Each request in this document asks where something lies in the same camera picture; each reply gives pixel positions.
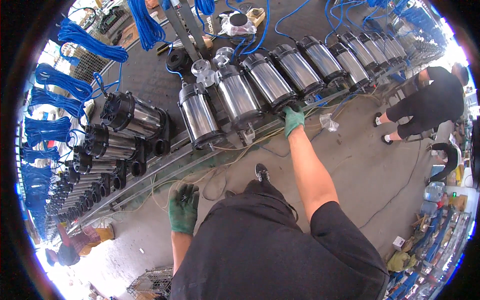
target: plaid shirt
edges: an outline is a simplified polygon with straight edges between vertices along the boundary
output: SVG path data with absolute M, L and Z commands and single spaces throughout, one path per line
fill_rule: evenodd
M 74 247 L 77 253 L 80 253 L 85 245 L 99 240 L 100 236 L 95 229 L 92 226 L 87 226 L 82 232 L 70 238 L 70 246 Z

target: green work glove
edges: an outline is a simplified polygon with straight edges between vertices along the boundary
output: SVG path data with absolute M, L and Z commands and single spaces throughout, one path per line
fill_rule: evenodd
M 305 126 L 305 115 L 299 106 L 295 106 L 293 110 L 291 107 L 286 106 L 283 108 L 285 113 L 285 137 L 288 139 L 288 136 L 295 128 Z
M 193 184 L 183 184 L 178 190 L 173 191 L 168 200 L 168 217 L 172 231 L 193 235 L 197 223 L 199 198 L 198 186 Z

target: concrete floor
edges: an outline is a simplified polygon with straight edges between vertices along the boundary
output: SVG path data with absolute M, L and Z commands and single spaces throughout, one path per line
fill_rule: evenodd
M 416 221 L 415 213 L 422 203 L 423 180 L 433 164 L 432 156 L 425 151 L 429 140 L 397 142 L 390 146 L 380 141 L 382 134 L 392 132 L 396 127 L 390 123 L 373 128 L 373 114 L 385 109 L 377 108 L 368 98 L 359 96 L 336 119 L 340 124 L 337 132 L 325 131 L 312 142 L 333 178 L 342 209 L 358 227 L 363 226 L 409 181 L 384 210 L 361 228 L 384 258 L 393 253 L 391 244 L 396 236 L 408 238 L 413 232 L 410 224 Z M 318 116 L 306 122 L 309 136 L 318 132 L 319 126 L 315 126 L 318 123 Z M 451 123 L 442 124 L 438 141 L 446 140 L 451 130 Z M 281 155 L 288 152 L 283 135 L 274 137 L 265 147 Z M 226 188 L 241 192 L 247 182 L 255 178 L 253 169 L 259 162 L 266 165 L 271 182 L 297 209 L 299 226 L 309 232 L 290 156 L 280 158 L 263 149 L 252 151 L 228 169 Z M 208 198 L 216 198 L 223 190 L 224 180 L 225 174 L 220 173 L 207 186 L 200 182 L 200 192 Z M 125 288 L 145 269 L 172 265 L 170 224 L 168 214 L 161 208 L 167 204 L 167 198 L 168 188 L 165 188 L 149 197 L 137 211 L 116 214 L 112 225 L 117 238 L 95 247 L 74 265 L 76 275 L 90 281 L 106 297 L 126 300 L 131 296 Z M 196 228 L 214 203 L 201 196 Z

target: black hair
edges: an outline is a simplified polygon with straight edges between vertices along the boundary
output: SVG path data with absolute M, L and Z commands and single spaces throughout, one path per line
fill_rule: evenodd
M 467 85 L 468 83 L 467 67 L 460 67 L 460 69 L 458 70 L 458 74 L 460 74 L 460 80 L 462 81 L 463 86 Z

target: shoe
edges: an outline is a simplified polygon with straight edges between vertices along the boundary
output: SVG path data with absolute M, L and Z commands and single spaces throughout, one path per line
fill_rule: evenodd
M 263 180 L 266 180 L 270 182 L 270 175 L 268 174 L 268 170 L 264 165 L 256 164 L 255 174 L 257 175 L 258 181 L 262 182 Z
M 387 145 L 391 145 L 391 144 L 393 143 L 393 141 L 387 142 L 387 141 L 385 140 L 385 136 L 384 136 L 384 135 L 382 135 L 382 137 L 381 137 L 380 139 L 382 140 L 382 142 L 384 142 L 384 143 L 387 144 Z
M 229 197 L 235 196 L 235 195 L 236 195 L 236 193 L 231 191 L 231 190 L 226 190 L 225 191 L 225 198 L 229 198 Z
M 110 240 L 114 240 L 115 239 L 115 231 L 113 231 L 113 226 L 111 224 L 109 224 L 108 228 L 110 228 L 110 230 L 112 231 L 112 235 L 113 235 L 113 238 L 111 238 Z
M 382 116 L 382 113 L 381 113 L 381 112 L 377 112 L 377 113 L 375 114 L 375 116 L 373 117 L 373 126 L 374 126 L 374 127 L 377 127 L 377 126 L 378 126 L 378 125 L 377 125 L 377 118 L 379 118 L 379 117 L 381 117 L 381 116 Z

